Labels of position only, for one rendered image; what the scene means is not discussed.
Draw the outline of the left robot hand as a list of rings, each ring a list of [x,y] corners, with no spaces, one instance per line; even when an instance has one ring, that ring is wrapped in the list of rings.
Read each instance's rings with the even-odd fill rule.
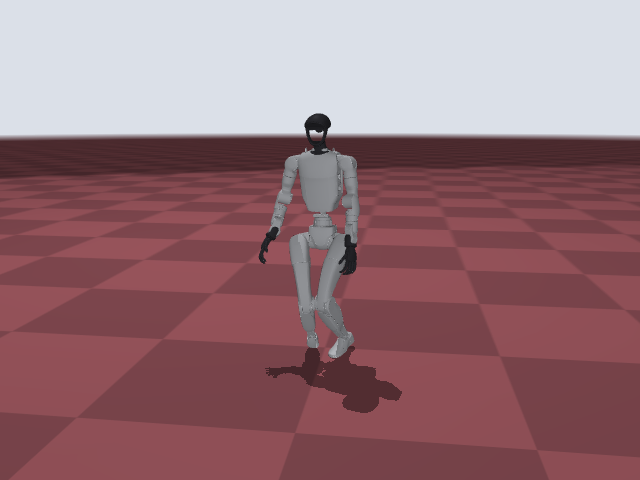
[[[343,273],[346,270],[342,275],[349,275],[356,270],[357,254],[355,251],[355,247],[357,247],[357,243],[351,243],[351,236],[347,234],[344,238],[344,246],[346,247],[345,254],[338,264],[341,264],[344,259],[346,260],[346,262],[343,270],[339,273]]]

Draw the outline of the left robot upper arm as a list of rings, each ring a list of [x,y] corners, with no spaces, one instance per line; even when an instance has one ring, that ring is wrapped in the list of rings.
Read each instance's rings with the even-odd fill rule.
[[[347,155],[337,155],[338,166],[344,171],[344,185],[347,194],[342,198],[344,208],[352,208],[351,198],[358,196],[357,162],[355,158]]]

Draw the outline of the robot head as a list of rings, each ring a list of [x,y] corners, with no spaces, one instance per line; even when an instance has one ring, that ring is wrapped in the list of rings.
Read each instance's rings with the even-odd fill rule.
[[[312,146],[314,146],[314,149],[315,149],[315,151],[311,151],[310,153],[314,155],[320,155],[320,154],[329,152],[329,151],[322,151],[322,149],[327,148],[325,143],[325,138],[327,135],[328,128],[331,127],[330,119],[326,115],[321,113],[313,114],[306,120],[304,126],[306,129],[306,135],[307,135],[308,141]],[[310,138],[309,130],[315,130],[318,133],[324,131],[322,140],[312,141]]]

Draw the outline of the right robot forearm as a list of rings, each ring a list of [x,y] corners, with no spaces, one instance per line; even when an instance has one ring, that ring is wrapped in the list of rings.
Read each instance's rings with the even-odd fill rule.
[[[278,203],[279,197],[280,197],[280,193],[281,190],[279,191],[278,195],[277,195],[277,199],[275,202],[275,206],[274,206],[274,212],[273,212],[273,216],[271,219],[271,227],[268,231],[268,233],[271,231],[271,229],[273,227],[277,227],[279,229],[276,237],[279,236],[281,230],[280,228],[282,227],[283,221],[284,221],[284,216],[285,216],[285,212],[287,211],[287,207],[284,206],[284,204]]]

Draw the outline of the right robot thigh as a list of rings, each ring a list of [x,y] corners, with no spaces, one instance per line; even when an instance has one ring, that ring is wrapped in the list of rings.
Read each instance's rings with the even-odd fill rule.
[[[316,311],[314,307],[314,296],[311,292],[310,281],[310,253],[309,253],[309,233],[294,235],[289,241],[289,251],[291,264],[294,271],[298,302],[303,308],[303,313]]]

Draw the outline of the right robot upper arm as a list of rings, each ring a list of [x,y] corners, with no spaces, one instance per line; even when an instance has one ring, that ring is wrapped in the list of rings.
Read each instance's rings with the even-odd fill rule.
[[[292,200],[293,194],[291,193],[291,189],[297,176],[299,156],[300,155],[291,156],[285,161],[285,169],[282,178],[282,189],[278,200],[279,203],[288,205]]]

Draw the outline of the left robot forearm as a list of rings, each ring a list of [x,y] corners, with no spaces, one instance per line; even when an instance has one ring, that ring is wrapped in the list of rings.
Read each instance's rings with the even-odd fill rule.
[[[359,199],[357,195],[352,196],[351,204],[352,209],[347,209],[347,211],[345,211],[345,236],[349,234],[351,236],[351,243],[356,244],[358,232],[358,216],[360,213]]]

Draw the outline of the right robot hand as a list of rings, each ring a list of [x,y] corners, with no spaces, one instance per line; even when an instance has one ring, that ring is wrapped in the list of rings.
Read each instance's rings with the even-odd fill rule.
[[[266,259],[264,259],[263,253],[264,253],[264,251],[266,253],[268,252],[268,245],[271,242],[271,240],[275,240],[276,239],[276,235],[277,235],[278,231],[279,231],[279,229],[277,227],[273,227],[269,233],[266,233],[267,237],[264,239],[264,241],[263,241],[263,243],[261,245],[261,251],[260,251],[260,254],[259,254],[259,259],[263,264],[265,264],[265,262],[266,262]]]

